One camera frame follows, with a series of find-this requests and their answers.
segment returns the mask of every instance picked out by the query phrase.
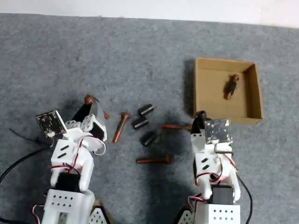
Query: black rubber cylinder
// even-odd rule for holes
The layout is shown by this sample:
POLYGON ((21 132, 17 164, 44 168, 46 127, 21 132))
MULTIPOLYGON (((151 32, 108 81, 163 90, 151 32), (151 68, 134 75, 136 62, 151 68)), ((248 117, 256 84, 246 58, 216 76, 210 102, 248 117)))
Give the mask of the black rubber cylinder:
POLYGON ((148 124, 149 124, 149 120, 147 120, 146 117, 140 117, 132 122, 132 126, 136 130, 148 124))
POLYGON ((157 133, 154 131, 147 132, 144 136, 141 137, 140 142, 144 146, 149 146, 157 138, 157 133))
POLYGON ((145 116, 147 115, 148 113, 152 112, 154 110, 154 107, 152 104, 147 104, 141 108, 138 109, 138 113, 141 115, 141 116, 145 116))
POLYGON ((196 113, 196 118, 198 121, 198 125, 200 129, 205 129, 205 121, 207 120, 206 118, 206 112, 205 111, 198 111, 196 113))
POLYGON ((234 80, 229 81, 228 87, 227 87, 227 93, 234 94, 235 87, 237 86, 237 83, 234 80))

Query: white plastic part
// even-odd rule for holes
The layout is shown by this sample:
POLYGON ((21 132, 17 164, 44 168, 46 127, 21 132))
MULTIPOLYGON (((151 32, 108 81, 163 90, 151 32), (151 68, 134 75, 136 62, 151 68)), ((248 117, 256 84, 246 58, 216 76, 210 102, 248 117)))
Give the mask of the white plastic part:
POLYGON ((240 205, 196 203, 194 224, 240 224, 240 205))
POLYGON ((83 193, 50 189, 42 224, 57 224, 61 213, 67 213, 65 224, 86 224, 95 201, 91 191, 83 193))
POLYGON ((108 224, 101 208, 95 208, 93 210, 88 224, 108 224))
POLYGON ((107 140, 107 131, 106 131, 106 126, 101 124, 95 117, 94 114, 88 115, 84 118, 82 124, 81 124, 81 129, 84 132, 90 132, 93 129, 93 123, 96 123, 103 131, 104 131, 104 138, 103 141, 107 140))
MULTIPOLYGON (((60 166, 64 163, 73 166, 75 158, 78 157, 75 164, 75 169, 81 170, 81 178, 79 181, 79 188, 81 191, 86 191, 89 187, 90 179, 93 173, 93 157, 85 147, 80 147, 78 150, 78 143, 70 140, 59 139, 55 150, 53 152, 51 163, 52 166, 60 166)), ((54 187, 57 183, 59 174, 65 172, 63 168, 53 169, 53 174, 51 176, 51 186, 54 187)))
MULTIPOLYGON (((205 144, 203 134, 191 134, 192 150, 195 153, 196 175, 204 172, 221 173, 221 183, 227 184, 234 189, 234 201, 238 201, 241 196, 239 182, 236 176, 235 167, 228 158, 231 154, 216 154, 217 152, 232 152, 231 142, 218 143, 217 145, 205 144)), ((203 199, 209 199, 212 195, 210 175, 202 175, 197 179, 203 199)))
POLYGON ((179 219, 178 224, 193 224, 193 216, 189 210, 185 210, 182 213, 182 216, 179 219))
MULTIPOLYGON (((94 115, 89 115, 89 120, 99 125, 104 131, 104 140, 107 139, 106 127, 95 119, 94 115)), ((93 173, 92 151, 103 147, 103 143, 92 136, 91 133, 81 129, 81 123, 68 121, 66 123, 67 132, 63 138, 57 141, 53 155, 51 157, 52 166, 63 166, 52 169, 51 186, 55 187, 59 174, 67 172, 65 165, 74 166, 80 174, 79 189, 82 193, 61 191, 50 189, 44 207, 42 224, 87 224, 90 219, 90 212, 94 203, 94 194, 88 190, 90 179, 93 173)))
POLYGON ((81 122, 75 121, 75 120, 69 120, 65 123, 65 126, 67 129, 72 129, 72 128, 80 128, 81 127, 81 122))

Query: circuit board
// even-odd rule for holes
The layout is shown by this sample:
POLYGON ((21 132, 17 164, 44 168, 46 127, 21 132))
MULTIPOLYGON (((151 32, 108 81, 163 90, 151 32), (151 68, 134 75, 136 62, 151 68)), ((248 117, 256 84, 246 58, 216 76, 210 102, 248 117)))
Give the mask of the circuit board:
POLYGON ((66 127, 58 111, 50 111, 36 116, 36 120, 47 137, 66 133, 66 127))

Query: white wall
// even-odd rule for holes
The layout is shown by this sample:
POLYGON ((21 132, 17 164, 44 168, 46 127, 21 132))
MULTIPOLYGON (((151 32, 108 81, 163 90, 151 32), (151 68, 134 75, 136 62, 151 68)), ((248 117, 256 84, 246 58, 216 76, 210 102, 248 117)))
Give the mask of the white wall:
POLYGON ((2 13, 238 22, 299 28, 298 0, 0 0, 2 13))

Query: screw head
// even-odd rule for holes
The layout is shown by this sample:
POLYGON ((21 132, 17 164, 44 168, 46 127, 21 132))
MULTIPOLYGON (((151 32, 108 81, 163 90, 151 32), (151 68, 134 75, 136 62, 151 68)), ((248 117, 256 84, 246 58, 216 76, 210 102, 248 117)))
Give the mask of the screw head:
POLYGON ((238 81, 238 80, 240 79, 240 77, 239 77, 239 75, 234 74, 234 75, 232 76, 232 79, 235 80, 235 81, 238 81))
POLYGON ((165 162, 168 164, 168 163, 171 163, 171 161, 172 161, 172 157, 170 155, 167 155, 165 157, 165 162))
POLYGON ((129 119, 131 117, 131 115, 128 112, 122 113, 121 116, 126 119, 129 119))
POLYGON ((94 102, 94 96, 92 96, 92 95, 86 95, 84 97, 84 102, 85 102, 86 105, 92 104, 94 102))

